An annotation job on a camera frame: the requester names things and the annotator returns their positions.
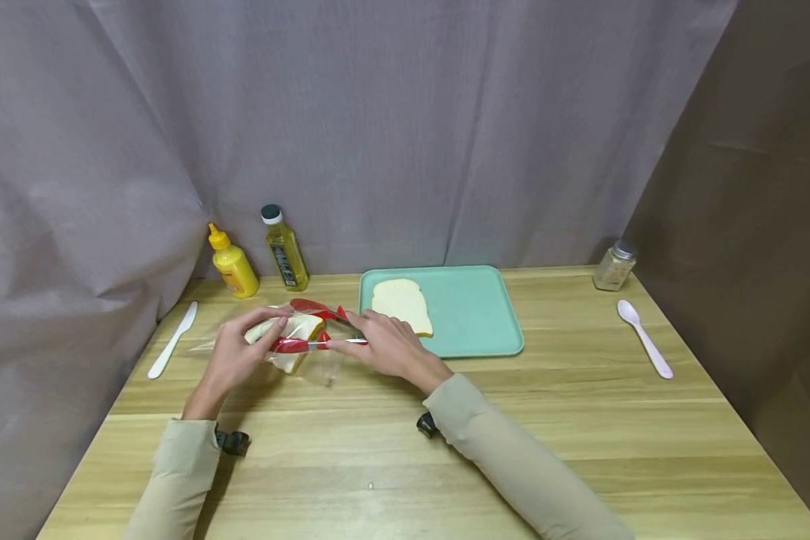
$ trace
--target tray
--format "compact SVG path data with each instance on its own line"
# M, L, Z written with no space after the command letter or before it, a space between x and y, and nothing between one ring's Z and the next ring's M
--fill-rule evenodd
M372 289L388 279L414 280L426 297L433 337L423 346L441 358L512 356L525 339L501 273L494 267L373 269L360 277L358 309L372 306Z

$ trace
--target white plastic spoon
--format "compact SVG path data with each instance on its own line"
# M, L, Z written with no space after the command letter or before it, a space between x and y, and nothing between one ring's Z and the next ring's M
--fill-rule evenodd
M165 371L165 366L168 365L168 360L171 359L171 353L174 352L174 347L177 347L177 341L179 341L180 336L187 333L187 330L191 328L191 323L195 322L195 313L198 313L198 302L196 301L189 304L187 314L183 315L183 320L180 322L180 325L177 326L177 331L174 331L171 341L168 341L165 350L162 351L159 358L156 358L153 367L148 371L148 379L159 379L162 371Z
M645 347L645 352L648 353L648 358L651 359L651 364L654 364L654 369L657 370L657 374L660 374L663 379L672 379L672 377L674 377L672 368L666 363L663 355L657 350L654 342L651 341L651 337L648 337L648 334L645 333L645 329L642 328L636 307L633 307L633 304L626 300L619 300L619 315L636 330L639 339L642 341L642 345Z

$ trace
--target person's left hand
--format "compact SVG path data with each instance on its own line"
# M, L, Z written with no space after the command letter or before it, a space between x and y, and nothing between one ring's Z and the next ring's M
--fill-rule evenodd
M204 376L183 409L183 419L215 420L229 392L245 382L267 358L270 346L280 337L291 314L290 307L258 307L225 322L219 328ZM246 342L248 329L273 317L279 320L261 339L252 345Z

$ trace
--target beige sleeve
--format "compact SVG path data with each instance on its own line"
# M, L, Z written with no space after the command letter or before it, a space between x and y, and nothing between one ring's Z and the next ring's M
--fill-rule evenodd
M543 539L633 534L562 461L501 414L459 373L423 402L447 443L473 461Z
M123 531L123 539L193 538L218 462L215 421L168 422L153 458L150 482Z

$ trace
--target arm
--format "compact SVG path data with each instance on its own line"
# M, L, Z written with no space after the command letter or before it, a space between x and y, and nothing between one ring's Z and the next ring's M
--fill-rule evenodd
M464 375L441 383L423 404L447 443L480 468L542 539L633 539L574 472Z
M411 326L371 310L349 315L367 346L331 341L382 374L403 377L447 443L473 461L504 500L546 540L633 539L619 518L551 451L507 419L463 375L423 348Z
M289 311L261 307L222 325L213 355L179 420L168 422L153 459L153 473L123 531L126 540L190 540L216 476L216 418L225 398L264 362L285 328ZM244 334L261 320L280 317L261 339Z

